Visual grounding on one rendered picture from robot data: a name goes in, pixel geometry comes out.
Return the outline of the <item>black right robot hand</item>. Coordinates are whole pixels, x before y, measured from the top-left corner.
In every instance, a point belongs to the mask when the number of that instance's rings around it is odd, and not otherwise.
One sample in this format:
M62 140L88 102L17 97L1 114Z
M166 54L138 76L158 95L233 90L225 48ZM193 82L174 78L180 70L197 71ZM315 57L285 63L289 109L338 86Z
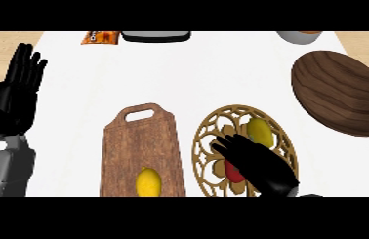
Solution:
M214 150L237 168L261 197L295 197L299 182L289 165L273 151L237 134L215 140Z

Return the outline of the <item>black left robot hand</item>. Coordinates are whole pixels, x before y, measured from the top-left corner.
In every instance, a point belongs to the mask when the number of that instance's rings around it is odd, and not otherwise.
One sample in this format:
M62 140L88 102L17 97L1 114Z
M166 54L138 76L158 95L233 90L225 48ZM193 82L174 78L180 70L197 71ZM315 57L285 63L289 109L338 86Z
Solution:
M32 125L37 91L47 60L32 45L20 43L0 82L0 136L22 135Z

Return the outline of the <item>red tomato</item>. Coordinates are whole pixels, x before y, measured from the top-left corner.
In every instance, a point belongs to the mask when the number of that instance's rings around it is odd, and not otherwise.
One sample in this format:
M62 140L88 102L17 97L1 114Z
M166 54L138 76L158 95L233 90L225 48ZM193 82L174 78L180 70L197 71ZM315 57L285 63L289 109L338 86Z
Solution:
M224 161L224 174L225 174L227 179L233 183L239 183L240 181L245 180L237 168L231 165L228 161Z

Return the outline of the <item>gold openwork round placemat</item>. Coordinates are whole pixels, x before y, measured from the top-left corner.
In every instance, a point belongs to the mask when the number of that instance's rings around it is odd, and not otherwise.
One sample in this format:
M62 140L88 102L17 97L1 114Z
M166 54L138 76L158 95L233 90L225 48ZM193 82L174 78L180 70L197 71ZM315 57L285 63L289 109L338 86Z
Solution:
M240 104L224 106L212 111L203 119L193 138L193 173L206 197L255 197L258 195L256 188L246 180L237 183L230 181L224 158L212 149L217 136L224 137L233 134L248 136L246 124L252 118L259 118L268 124L274 140L271 151L286 162L293 174L298 175L293 146L277 121L265 112L251 106Z

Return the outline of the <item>dark brown wooden bowl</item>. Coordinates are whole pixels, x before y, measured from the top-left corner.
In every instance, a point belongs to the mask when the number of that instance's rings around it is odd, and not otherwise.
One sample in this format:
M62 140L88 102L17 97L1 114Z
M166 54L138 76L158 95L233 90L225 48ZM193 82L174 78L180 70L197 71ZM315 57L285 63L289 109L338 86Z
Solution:
M301 107L326 127L369 137L369 66L338 52L308 52L290 67L290 87Z

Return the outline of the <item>yellow lemon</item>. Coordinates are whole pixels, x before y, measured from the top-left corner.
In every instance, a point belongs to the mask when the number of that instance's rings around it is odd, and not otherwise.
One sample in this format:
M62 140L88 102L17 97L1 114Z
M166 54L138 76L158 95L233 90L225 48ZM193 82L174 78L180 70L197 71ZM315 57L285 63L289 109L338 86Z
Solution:
M261 144L265 148L271 148L274 146L271 128L262 119L249 119L246 124L246 133L254 143Z
M155 169L141 168L135 178L135 191L140 197L158 197L161 194L161 177Z

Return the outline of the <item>orange snack packet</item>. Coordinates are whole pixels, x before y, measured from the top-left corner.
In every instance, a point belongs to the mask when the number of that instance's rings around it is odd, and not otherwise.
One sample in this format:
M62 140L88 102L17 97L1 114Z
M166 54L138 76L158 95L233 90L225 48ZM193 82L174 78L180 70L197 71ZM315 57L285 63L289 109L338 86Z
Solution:
M118 44L118 31L90 31L82 39L81 44Z

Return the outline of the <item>brown wooden cutting board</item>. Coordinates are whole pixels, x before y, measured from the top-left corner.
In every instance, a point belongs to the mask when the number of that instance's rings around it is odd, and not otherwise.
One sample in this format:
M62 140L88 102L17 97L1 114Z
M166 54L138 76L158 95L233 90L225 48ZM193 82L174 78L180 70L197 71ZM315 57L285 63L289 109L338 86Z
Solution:
M100 197L134 197L141 168L161 176L161 197L184 197L174 115L158 104L125 107L103 129Z

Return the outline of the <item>grey round pot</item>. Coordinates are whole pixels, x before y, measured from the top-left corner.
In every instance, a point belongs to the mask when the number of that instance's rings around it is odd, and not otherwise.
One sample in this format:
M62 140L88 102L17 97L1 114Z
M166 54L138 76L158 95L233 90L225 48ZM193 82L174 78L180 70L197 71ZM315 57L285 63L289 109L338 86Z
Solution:
M320 31L279 31L276 34L290 44L307 45L307 44L311 44L317 40L321 32Z

